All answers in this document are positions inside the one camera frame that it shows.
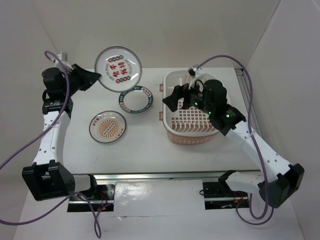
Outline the plate with red characters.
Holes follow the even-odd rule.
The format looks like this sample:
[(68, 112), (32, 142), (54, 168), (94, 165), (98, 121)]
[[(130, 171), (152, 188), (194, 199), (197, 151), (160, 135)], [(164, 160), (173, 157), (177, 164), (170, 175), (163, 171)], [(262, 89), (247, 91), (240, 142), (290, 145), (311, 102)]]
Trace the plate with red characters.
[(112, 46), (99, 53), (94, 71), (101, 75), (98, 81), (105, 89), (121, 93), (138, 85), (143, 69), (133, 51), (123, 46)]

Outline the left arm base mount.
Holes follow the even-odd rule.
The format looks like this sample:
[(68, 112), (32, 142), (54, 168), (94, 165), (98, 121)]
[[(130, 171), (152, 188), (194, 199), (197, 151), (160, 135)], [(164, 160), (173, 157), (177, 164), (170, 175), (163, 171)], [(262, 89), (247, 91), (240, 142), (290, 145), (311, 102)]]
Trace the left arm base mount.
[(68, 213), (87, 213), (91, 211), (88, 201), (95, 212), (113, 212), (115, 199), (115, 183), (98, 184), (82, 193), (72, 196), (68, 201)]

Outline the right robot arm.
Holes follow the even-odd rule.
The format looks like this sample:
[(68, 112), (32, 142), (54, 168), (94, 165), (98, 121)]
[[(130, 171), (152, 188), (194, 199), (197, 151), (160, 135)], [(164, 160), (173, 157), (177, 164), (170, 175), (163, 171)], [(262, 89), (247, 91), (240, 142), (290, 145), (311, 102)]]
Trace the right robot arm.
[(238, 145), (262, 172), (262, 176), (255, 176), (227, 171), (218, 180), (220, 194), (258, 193), (268, 206), (277, 209), (299, 189), (304, 168), (281, 157), (253, 130), (249, 120), (228, 104), (227, 89), (219, 80), (177, 85), (162, 102), (175, 112), (179, 100), (183, 100), (182, 109), (194, 107), (207, 114), (211, 125)]

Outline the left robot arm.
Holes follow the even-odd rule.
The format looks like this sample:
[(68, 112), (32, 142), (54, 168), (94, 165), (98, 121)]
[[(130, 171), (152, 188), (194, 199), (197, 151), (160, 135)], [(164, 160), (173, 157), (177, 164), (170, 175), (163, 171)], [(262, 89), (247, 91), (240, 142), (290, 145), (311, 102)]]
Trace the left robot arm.
[(42, 94), (43, 131), (39, 149), (30, 166), (22, 170), (22, 178), (36, 201), (70, 196), (75, 192), (74, 175), (63, 165), (63, 150), (77, 91), (88, 90), (101, 74), (85, 70), (77, 64), (64, 74), (51, 67), (42, 72), (45, 90)]

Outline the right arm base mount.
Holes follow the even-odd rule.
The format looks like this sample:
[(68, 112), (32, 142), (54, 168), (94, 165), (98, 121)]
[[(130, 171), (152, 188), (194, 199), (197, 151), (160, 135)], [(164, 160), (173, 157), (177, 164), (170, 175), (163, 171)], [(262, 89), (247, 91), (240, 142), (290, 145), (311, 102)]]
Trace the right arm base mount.
[(206, 210), (249, 208), (248, 194), (224, 189), (219, 182), (203, 182), (199, 194), (204, 197)]

